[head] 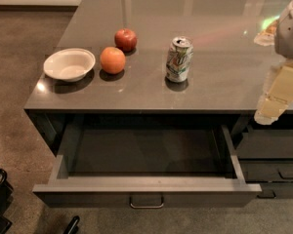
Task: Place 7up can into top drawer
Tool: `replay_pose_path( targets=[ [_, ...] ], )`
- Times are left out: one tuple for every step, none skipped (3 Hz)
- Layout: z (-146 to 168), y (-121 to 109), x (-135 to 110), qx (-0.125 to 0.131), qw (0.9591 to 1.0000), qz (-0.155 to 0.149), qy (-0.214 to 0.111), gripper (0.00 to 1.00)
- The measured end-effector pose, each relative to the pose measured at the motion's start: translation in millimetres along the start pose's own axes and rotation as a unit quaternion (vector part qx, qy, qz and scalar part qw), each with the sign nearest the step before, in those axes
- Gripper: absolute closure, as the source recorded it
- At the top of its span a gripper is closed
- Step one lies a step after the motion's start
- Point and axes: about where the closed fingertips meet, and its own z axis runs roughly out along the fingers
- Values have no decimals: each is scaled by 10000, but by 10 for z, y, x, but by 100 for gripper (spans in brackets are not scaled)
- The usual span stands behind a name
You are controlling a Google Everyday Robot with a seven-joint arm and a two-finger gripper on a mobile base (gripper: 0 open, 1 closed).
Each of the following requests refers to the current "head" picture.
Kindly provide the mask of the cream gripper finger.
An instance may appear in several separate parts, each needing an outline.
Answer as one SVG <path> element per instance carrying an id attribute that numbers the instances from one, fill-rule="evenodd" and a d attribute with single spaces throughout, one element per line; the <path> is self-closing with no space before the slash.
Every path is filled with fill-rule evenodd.
<path id="1" fill-rule="evenodd" d="M 276 33 L 278 20 L 272 21 L 268 26 L 266 26 L 260 33 L 258 33 L 254 38 L 254 43 L 260 46 L 273 46 L 274 36 Z"/>
<path id="2" fill-rule="evenodd" d="M 293 60 L 272 66 L 257 104 L 254 120 L 260 125 L 271 125 L 293 102 Z"/>

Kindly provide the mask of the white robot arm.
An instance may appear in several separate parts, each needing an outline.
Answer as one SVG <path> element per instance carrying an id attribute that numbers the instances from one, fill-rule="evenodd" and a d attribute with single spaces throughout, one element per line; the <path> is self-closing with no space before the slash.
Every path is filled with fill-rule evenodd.
<path id="1" fill-rule="evenodd" d="M 270 125 L 293 102 L 293 0 L 277 19 L 256 35 L 254 43 L 274 46 L 275 52 L 285 58 L 280 65 L 271 67 L 254 115 L 256 123 Z"/>

